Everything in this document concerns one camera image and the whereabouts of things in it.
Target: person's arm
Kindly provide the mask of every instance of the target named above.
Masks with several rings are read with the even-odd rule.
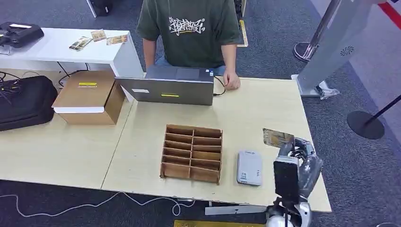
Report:
[[[236,60],[236,44],[228,44],[221,46],[223,53],[224,63],[226,64],[226,71],[223,74],[224,85],[227,89],[237,89],[241,86],[241,81],[235,72]]]
[[[156,54],[156,41],[142,39],[143,41],[143,55],[145,56],[146,68],[155,64]]]
[[[160,35],[156,22],[154,0],[144,0],[140,11],[137,31],[142,37],[146,68],[155,64],[156,41]]]
[[[234,1],[225,0],[223,2],[215,31],[226,65],[226,71],[223,74],[224,84],[226,89],[237,89],[240,87],[241,81],[235,72],[236,45],[241,37]]]

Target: graphic print on shirt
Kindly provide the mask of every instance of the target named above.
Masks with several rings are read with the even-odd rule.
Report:
[[[203,22],[205,22],[205,18],[199,19],[195,22],[192,22],[187,19],[173,19],[172,17],[169,17],[168,20],[170,21],[170,25],[168,26],[168,29],[170,30],[171,33],[176,33],[177,36],[180,36],[182,33],[193,33],[197,32],[201,34],[203,31],[205,31],[205,27],[203,26]]]

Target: light wood tabletop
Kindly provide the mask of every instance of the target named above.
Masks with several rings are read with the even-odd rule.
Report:
[[[0,179],[100,189],[132,103],[116,126],[47,124],[0,131]]]
[[[213,106],[134,101],[102,189],[262,206],[272,204],[277,197],[273,161],[279,149],[263,143],[262,129],[287,132],[310,141],[311,134],[294,81],[241,79],[241,83],[239,90],[215,97]],[[215,81],[215,93],[221,91],[221,84]],[[159,177],[166,124],[223,130],[219,185]],[[261,154],[262,186],[237,182],[240,150]],[[313,210],[331,211],[322,177],[309,201]]]

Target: white device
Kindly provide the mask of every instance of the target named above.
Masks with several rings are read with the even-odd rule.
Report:
[[[237,181],[262,185],[262,157],[258,152],[245,150],[238,153]]]

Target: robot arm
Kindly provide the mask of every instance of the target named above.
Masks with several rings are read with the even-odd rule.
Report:
[[[299,196],[307,200],[323,167],[323,161],[317,156],[311,142],[295,137],[294,142],[288,142],[280,149],[279,156],[303,160],[298,168],[298,188]]]
[[[299,147],[305,156],[303,163],[299,167],[298,186],[299,195],[307,199],[314,189],[320,172],[322,171],[323,160],[316,155],[316,152],[309,141],[295,138],[295,147]]]
[[[308,197],[316,185],[322,166],[323,161],[307,140],[294,138],[281,147],[274,165],[276,193],[281,198],[267,208],[267,227],[310,226],[312,211]],[[291,215],[291,220],[288,220],[287,213]]]

